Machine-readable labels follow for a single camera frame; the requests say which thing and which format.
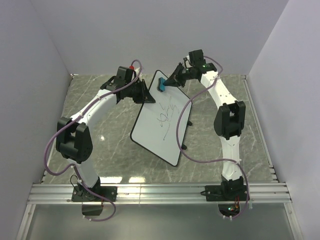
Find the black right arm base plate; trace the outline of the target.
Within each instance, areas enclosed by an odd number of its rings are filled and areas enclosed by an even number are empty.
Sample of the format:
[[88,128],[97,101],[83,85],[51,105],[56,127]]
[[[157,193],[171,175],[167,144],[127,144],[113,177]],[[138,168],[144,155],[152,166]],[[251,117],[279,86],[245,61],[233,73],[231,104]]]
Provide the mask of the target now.
[[200,192],[205,196],[207,202],[234,202],[236,200],[245,201],[248,190],[245,185],[240,187],[226,185],[206,185]]

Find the white whiteboard black frame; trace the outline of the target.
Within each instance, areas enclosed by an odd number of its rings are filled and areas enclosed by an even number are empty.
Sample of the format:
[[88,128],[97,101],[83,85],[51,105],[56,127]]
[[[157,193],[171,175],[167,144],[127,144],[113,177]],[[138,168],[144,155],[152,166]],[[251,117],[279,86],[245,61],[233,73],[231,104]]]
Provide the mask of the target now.
[[176,139],[177,123],[190,98],[178,87],[158,91],[159,78],[167,79],[167,76],[160,70],[155,72],[149,92],[156,103],[141,106],[130,139],[175,167],[181,154]]

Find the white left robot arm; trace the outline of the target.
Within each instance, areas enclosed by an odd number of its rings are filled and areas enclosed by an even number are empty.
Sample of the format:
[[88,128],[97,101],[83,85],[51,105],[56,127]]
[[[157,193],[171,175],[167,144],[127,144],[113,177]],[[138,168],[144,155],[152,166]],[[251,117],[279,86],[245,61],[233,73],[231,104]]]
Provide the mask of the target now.
[[55,148],[74,168],[78,189],[89,201],[96,201],[102,195],[100,177],[90,161],[91,128],[125,98],[131,98],[136,104],[156,103],[145,80],[139,78],[133,66],[120,66],[89,103],[70,118],[61,117],[57,123]]

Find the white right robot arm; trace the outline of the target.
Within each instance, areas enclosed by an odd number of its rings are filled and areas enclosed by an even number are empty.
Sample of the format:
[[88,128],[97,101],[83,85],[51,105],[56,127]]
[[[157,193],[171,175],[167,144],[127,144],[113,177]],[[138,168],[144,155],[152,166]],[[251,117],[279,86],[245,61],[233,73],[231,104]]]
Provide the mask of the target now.
[[188,80],[198,80],[209,93],[217,107],[213,122],[215,133],[222,145],[223,169],[221,185],[212,195],[233,200],[247,189],[240,167],[240,139],[245,125],[246,105],[237,100],[220,78],[223,67],[204,56],[201,49],[189,52],[167,80],[158,82],[158,90],[165,87],[184,87]]

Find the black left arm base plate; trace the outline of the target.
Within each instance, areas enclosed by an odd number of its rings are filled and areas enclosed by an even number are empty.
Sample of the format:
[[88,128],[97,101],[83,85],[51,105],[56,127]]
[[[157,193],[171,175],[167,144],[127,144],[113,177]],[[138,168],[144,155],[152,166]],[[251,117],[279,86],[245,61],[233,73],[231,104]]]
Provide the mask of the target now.
[[105,199],[115,202],[117,198],[118,188],[116,186],[100,186],[95,189],[94,194],[86,190],[82,185],[77,185],[73,188],[71,201],[75,203],[82,202],[100,202]]

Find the blue whiteboard eraser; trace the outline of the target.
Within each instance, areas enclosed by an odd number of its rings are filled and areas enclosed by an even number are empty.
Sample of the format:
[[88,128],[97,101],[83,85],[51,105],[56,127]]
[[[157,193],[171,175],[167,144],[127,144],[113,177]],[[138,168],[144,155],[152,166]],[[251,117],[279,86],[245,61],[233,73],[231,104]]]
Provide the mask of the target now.
[[161,93],[165,91],[165,81],[166,80],[163,77],[158,78],[157,90]]

